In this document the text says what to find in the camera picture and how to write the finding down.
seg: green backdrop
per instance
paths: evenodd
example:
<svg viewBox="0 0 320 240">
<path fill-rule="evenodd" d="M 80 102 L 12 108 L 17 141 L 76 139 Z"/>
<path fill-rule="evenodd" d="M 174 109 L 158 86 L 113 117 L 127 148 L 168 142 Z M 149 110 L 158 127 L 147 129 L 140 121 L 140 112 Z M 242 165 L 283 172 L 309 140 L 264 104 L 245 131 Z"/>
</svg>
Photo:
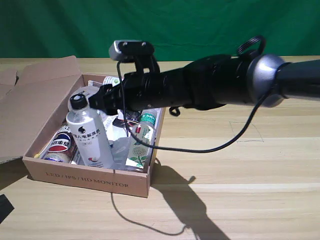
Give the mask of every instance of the green backdrop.
<svg viewBox="0 0 320 240">
<path fill-rule="evenodd" d="M 141 39 L 159 61 L 234 54 L 262 34 L 266 52 L 320 55 L 319 0 L 0 0 L 0 58 L 107 58 Z"/>
</svg>

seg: open cardboard box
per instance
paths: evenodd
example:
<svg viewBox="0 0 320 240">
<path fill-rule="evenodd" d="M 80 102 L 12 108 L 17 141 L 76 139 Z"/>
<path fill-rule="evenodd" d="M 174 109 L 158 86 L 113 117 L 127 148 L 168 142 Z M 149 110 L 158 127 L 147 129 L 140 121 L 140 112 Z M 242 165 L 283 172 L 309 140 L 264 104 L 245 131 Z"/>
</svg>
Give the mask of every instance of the open cardboard box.
<svg viewBox="0 0 320 240">
<path fill-rule="evenodd" d="M 64 121 L 71 94 L 86 86 L 89 80 L 102 83 L 104 75 L 82 74 L 75 56 L 29 65 L 14 86 L 12 78 L 15 75 L 13 70 L 0 75 L 0 79 L 5 79 L 0 84 L 9 86 L 2 93 L 2 98 L 0 95 L 0 163 L 22 157 L 36 181 L 145 198 L 148 196 L 155 150 L 147 173 L 33 158 Z M 161 134 L 164 109 L 159 117 L 156 144 Z"/>
</svg>

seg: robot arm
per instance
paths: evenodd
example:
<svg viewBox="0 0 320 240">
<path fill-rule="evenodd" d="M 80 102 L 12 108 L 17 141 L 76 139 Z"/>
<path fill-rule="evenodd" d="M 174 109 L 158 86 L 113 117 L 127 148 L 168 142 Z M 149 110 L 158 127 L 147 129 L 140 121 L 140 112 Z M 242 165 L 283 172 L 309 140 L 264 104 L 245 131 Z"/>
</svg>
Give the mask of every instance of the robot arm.
<svg viewBox="0 0 320 240">
<path fill-rule="evenodd" d="M 258 49 L 247 50 L 258 42 Z M 170 113 L 177 116 L 178 107 L 205 111 L 226 104 L 253 106 L 272 86 L 262 104 L 265 107 L 275 107 L 287 98 L 319 99 L 320 60 L 285 62 L 263 54 L 265 42 L 256 36 L 238 48 L 237 57 L 212 55 L 164 72 L 146 41 L 115 41 L 109 52 L 117 61 L 135 63 L 136 71 L 126 73 L 123 80 L 125 104 L 131 111 L 170 107 Z M 89 104 L 108 115 L 116 114 L 123 106 L 120 85 L 101 86 Z"/>
</svg>

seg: pepsi can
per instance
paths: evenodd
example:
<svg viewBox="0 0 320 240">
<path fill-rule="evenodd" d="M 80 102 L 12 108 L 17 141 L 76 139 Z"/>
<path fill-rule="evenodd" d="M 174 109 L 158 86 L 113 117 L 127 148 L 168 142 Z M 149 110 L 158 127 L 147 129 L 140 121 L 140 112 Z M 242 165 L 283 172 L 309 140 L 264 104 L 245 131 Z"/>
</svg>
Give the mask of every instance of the pepsi can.
<svg viewBox="0 0 320 240">
<path fill-rule="evenodd" d="M 50 143 L 50 147 L 45 154 L 45 160 L 61 163 L 70 163 L 75 155 L 77 146 L 67 124 L 63 124 Z"/>
</svg>

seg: wood grain surface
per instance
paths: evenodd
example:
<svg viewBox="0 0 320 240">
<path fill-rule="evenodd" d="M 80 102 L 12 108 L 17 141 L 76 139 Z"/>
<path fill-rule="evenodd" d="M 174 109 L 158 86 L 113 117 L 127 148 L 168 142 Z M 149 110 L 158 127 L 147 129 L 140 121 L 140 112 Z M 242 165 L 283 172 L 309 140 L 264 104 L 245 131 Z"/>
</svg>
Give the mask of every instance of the wood grain surface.
<svg viewBox="0 0 320 240">
<path fill-rule="evenodd" d="M 285 57 L 290 62 L 320 56 Z M 0 59 L 0 71 L 45 59 Z M 160 62 L 162 71 L 187 62 Z M 84 73 L 116 75 L 106 58 Z M 122 65 L 122 73 L 133 69 Z M 226 105 L 165 115 L 161 146 L 212 148 L 232 138 L 251 108 Z M 37 182 L 19 160 L 0 165 L 0 194 L 15 207 L 2 240 L 319 240 L 320 103 L 260 108 L 248 131 L 214 153 L 161 151 L 148 198 Z"/>
</svg>

